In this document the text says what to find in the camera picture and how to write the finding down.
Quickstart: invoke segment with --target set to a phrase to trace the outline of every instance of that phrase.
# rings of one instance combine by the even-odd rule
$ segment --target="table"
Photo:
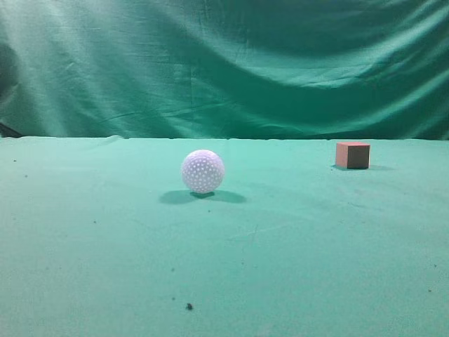
[[[449,142],[338,141],[1,139],[0,336],[447,336]]]

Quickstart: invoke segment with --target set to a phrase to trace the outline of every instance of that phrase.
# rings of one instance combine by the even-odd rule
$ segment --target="green backdrop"
[[[2,0],[28,136],[449,139],[447,0]]]

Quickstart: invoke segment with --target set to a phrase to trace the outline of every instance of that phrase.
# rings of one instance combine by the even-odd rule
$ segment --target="cube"
[[[335,165],[345,169],[367,169],[370,166],[370,145],[360,142],[337,143]]]

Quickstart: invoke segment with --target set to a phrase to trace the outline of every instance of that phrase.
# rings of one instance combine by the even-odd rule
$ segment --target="wooden block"
[[[367,169],[370,166],[370,145],[360,142],[337,143],[335,165],[346,169]]]

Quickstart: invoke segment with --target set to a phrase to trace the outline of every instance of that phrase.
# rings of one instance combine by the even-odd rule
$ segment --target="golf ball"
[[[209,150],[190,153],[181,167],[184,184],[196,193],[209,193],[215,190],[225,176],[225,165],[221,158]]]

